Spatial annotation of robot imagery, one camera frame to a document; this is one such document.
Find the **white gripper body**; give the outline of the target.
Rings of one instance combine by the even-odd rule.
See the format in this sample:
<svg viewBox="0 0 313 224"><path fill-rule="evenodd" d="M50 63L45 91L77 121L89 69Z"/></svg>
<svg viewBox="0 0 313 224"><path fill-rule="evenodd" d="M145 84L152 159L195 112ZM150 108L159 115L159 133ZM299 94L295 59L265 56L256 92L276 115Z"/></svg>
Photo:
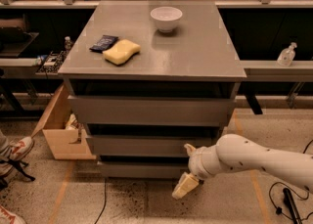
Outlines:
<svg viewBox="0 0 313 224"><path fill-rule="evenodd" d="M189 157L188 168L200 180L206 180L223 171L215 146L196 148Z"/></svg>

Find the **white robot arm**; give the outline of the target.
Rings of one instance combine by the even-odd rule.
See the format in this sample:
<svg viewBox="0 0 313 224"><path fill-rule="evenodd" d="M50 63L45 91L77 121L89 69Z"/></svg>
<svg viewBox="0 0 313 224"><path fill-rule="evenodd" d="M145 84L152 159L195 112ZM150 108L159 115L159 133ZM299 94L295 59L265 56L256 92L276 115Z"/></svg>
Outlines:
<svg viewBox="0 0 313 224"><path fill-rule="evenodd" d="M200 180L253 169L313 193L313 156L309 154L263 147L237 134L223 135L210 147L195 148L191 144L184 147L189 157L189 173L182 174L173 190L176 200L193 191Z"/></svg>

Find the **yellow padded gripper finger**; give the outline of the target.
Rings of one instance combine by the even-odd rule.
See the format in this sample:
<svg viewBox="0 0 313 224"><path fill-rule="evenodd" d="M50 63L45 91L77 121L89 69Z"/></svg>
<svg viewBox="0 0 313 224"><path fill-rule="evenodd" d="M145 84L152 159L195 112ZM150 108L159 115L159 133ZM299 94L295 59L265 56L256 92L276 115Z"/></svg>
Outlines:
<svg viewBox="0 0 313 224"><path fill-rule="evenodd" d="M191 144L185 144L184 148L186 149L187 155L189 157L191 157L196 150L196 148L194 146L192 146Z"/></svg>
<svg viewBox="0 0 313 224"><path fill-rule="evenodd" d="M199 185L199 179L192 173L184 172L175 186L172 197L176 200L182 199Z"/></svg>

